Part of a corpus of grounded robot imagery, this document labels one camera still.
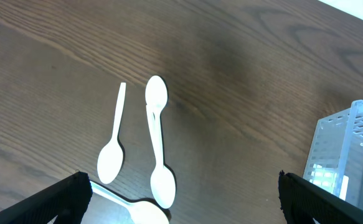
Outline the clear plastic basket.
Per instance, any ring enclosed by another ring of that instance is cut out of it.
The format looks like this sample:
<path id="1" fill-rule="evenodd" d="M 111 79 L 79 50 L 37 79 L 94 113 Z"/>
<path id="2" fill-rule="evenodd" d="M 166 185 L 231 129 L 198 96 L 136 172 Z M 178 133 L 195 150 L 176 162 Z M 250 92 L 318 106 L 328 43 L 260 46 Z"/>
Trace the clear plastic basket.
<path id="1" fill-rule="evenodd" d="M 303 179 L 363 210 L 363 100 L 318 120 Z"/>

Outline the white spoon bowl up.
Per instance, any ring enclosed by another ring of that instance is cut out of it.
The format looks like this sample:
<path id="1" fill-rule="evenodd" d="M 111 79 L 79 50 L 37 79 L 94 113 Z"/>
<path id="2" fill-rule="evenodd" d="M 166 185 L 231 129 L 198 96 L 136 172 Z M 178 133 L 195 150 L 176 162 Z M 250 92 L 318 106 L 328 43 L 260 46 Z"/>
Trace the white spoon bowl up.
<path id="1" fill-rule="evenodd" d="M 167 99 L 168 93 L 164 80 L 160 76 L 152 76 L 146 85 L 145 100 L 149 133 L 156 158 L 156 166 L 164 165 L 161 112 L 167 104 Z"/>

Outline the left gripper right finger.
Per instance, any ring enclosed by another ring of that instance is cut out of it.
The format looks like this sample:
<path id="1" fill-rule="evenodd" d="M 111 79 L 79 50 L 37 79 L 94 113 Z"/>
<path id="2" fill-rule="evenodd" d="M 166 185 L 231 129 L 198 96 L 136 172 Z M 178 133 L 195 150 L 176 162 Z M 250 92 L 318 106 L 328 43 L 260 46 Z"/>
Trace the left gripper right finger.
<path id="1" fill-rule="evenodd" d="M 363 210 L 294 173 L 280 171 L 278 191 L 281 210 L 288 224 L 363 223 Z"/>

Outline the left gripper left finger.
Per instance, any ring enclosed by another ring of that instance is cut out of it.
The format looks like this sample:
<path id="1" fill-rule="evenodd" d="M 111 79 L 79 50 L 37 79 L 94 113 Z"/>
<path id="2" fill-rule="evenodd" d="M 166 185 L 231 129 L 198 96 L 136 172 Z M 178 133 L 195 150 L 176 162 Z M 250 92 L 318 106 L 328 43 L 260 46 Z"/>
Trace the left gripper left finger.
<path id="1" fill-rule="evenodd" d="M 88 174 L 76 172 L 0 211 L 0 224 L 80 223 L 92 195 Z"/>

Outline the white spoon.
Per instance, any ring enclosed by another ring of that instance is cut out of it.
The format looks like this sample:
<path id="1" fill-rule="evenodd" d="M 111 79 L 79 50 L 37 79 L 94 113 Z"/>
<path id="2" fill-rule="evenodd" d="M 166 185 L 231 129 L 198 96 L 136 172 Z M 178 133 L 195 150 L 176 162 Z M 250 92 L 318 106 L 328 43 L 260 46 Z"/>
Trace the white spoon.
<path id="1" fill-rule="evenodd" d="M 123 164 L 124 153 L 118 140 L 118 134 L 125 104 L 125 95 L 126 83 L 122 82 L 116 101 L 112 136 L 100 151 L 97 161 L 98 177 L 103 184 L 110 184 L 114 181 Z"/>

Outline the white spoon bowl down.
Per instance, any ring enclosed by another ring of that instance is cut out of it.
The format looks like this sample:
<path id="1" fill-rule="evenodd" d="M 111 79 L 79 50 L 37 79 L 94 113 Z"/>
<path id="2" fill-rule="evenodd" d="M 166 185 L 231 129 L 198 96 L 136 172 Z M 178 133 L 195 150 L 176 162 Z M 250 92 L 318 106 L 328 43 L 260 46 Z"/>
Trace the white spoon bowl down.
<path id="1" fill-rule="evenodd" d="M 170 208 L 176 196 L 176 181 L 173 173 L 165 166 L 164 149 L 160 126 L 160 114 L 146 106 L 147 120 L 156 165 L 151 174 L 151 190 L 154 199 L 162 208 Z"/>

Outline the white spoon lying sideways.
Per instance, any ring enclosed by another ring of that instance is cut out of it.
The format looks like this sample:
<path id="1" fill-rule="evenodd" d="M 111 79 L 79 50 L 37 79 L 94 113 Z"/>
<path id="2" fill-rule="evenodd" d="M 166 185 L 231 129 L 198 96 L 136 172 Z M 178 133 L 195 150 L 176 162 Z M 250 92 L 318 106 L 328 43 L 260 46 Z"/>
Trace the white spoon lying sideways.
<path id="1" fill-rule="evenodd" d="M 90 185 L 94 193 L 125 207 L 136 224 L 169 224 L 166 214 L 151 202 L 145 200 L 130 202 L 92 180 Z"/>

